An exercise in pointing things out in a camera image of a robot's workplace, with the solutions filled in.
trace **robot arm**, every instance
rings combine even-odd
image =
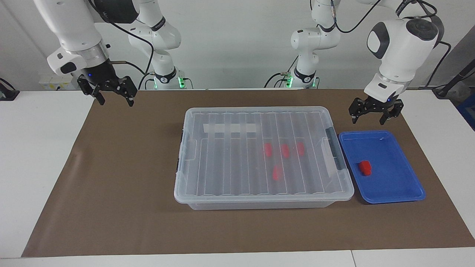
[[[357,1],[368,5],[375,2]],[[293,33],[292,47],[299,54],[297,66],[290,74],[289,87],[311,87],[318,64],[315,51],[333,48],[340,42],[336,22],[339,4],[340,0],[314,0],[312,17],[317,27]],[[364,89],[368,98],[355,99],[349,109],[353,123],[370,112],[383,113],[381,124],[399,116],[404,105],[398,96],[406,90],[417,69],[443,36],[440,19],[429,15],[419,0],[379,0],[377,5],[392,9],[399,19],[379,22],[368,36],[368,49],[381,60],[381,66]]]
[[[335,9],[340,0],[334,1]],[[335,29],[330,0],[315,0],[312,18],[316,28],[297,30],[292,34],[292,47],[298,51],[297,66],[292,69],[289,87],[309,88],[315,80],[318,55],[315,51],[330,49],[340,43],[341,33]]]
[[[371,0],[357,1],[370,4]],[[443,27],[420,18],[427,16],[427,10],[417,1],[382,0],[378,5],[393,9],[400,19],[379,22],[368,35],[368,49],[381,60],[381,66],[364,89],[368,98],[356,98],[349,108],[353,123],[370,112],[383,113],[381,125],[398,117],[404,106],[399,95],[443,35]]]
[[[158,89],[185,88],[184,73],[175,67],[171,55],[166,51],[180,46],[180,33],[167,22],[156,0],[139,0],[139,7],[138,20],[144,26],[131,29],[131,33],[151,42],[154,51],[146,43],[129,35],[130,44],[148,57],[153,53],[154,80]]]
[[[180,72],[164,51],[178,47],[181,36],[166,22],[155,0],[34,0],[34,3],[61,45],[47,58],[51,69],[58,75],[80,70],[82,75],[78,84],[81,90],[85,95],[92,95],[101,105],[105,99],[100,91],[113,91],[125,97],[132,106],[137,88],[130,77],[117,77],[94,21],[130,24],[139,18],[147,26],[137,27],[131,32],[148,40],[157,49],[152,61],[156,78],[166,85],[163,88],[184,87],[177,75]],[[146,55],[152,53],[145,42],[135,38],[129,40]]]
[[[47,58],[51,69],[58,75],[80,70],[82,75],[78,84],[81,90],[101,105],[105,99],[100,91],[113,91],[125,97],[132,106],[137,89],[130,77],[117,77],[86,3],[83,0],[34,0],[34,3],[61,45]],[[137,5],[132,0],[121,0],[121,6],[102,1],[100,7],[120,13],[127,10],[128,17],[118,14],[122,17],[120,22],[131,23],[138,16]]]

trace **cable connector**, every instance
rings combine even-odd
[[[333,2],[333,0],[330,1],[330,6],[331,6],[331,11],[332,11],[333,22],[336,24],[336,8],[335,8],[335,3]]]
[[[294,78],[292,77],[292,72],[282,72],[280,75],[284,76],[284,78],[281,81],[285,81],[285,86],[287,88],[292,87],[292,83],[294,81]]]
[[[191,83],[191,88],[194,90],[195,87],[193,86],[193,81],[190,78],[183,78],[183,81],[190,81]]]

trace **white wall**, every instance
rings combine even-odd
[[[20,91],[40,90],[38,72],[51,72],[44,58],[0,0],[0,77]]]
[[[452,52],[446,57],[440,65],[431,85],[447,84],[455,77],[464,67],[475,59],[475,27],[473,27],[467,35],[454,47]],[[468,86],[475,85],[475,76],[466,79],[464,83]]]
[[[2,1],[44,54],[59,47],[32,0]],[[437,6],[445,24],[444,40],[453,45],[475,24],[473,0],[430,2]],[[315,25],[307,0],[160,0],[160,7],[183,37],[182,46],[171,51],[175,65],[199,88],[262,87],[273,73],[287,70],[295,58],[290,46],[292,32]],[[369,8],[353,0],[342,1],[340,27],[352,27]],[[394,17],[391,10],[377,7],[358,29],[342,36],[338,47],[320,51],[320,87],[363,88],[380,64],[366,48],[368,32],[378,21]],[[112,60],[146,65],[147,57],[129,46],[125,34],[111,25],[97,24],[97,28],[112,45]],[[444,51],[443,46],[433,51],[411,87],[424,83]],[[126,66],[117,70],[120,76],[130,75],[135,81],[140,77]]]

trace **red block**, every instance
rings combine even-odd
[[[278,165],[274,166],[274,170],[272,171],[272,179],[274,179],[274,181],[278,181],[281,179],[282,176],[283,176],[282,167]]]
[[[284,158],[288,159],[290,157],[290,150],[287,144],[280,145],[280,150],[282,151]]]
[[[360,171],[363,173],[364,176],[371,175],[371,164],[369,161],[360,162],[360,164],[358,164],[358,167],[360,168]]]
[[[298,153],[299,156],[305,156],[304,143],[302,143],[302,142],[297,143],[297,153]]]
[[[272,145],[270,143],[264,144],[264,154],[268,158],[272,157]]]

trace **blue tray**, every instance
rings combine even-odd
[[[426,192],[388,131],[344,132],[340,143],[362,197],[371,204],[423,200]],[[369,161],[371,175],[363,176],[358,165]]]

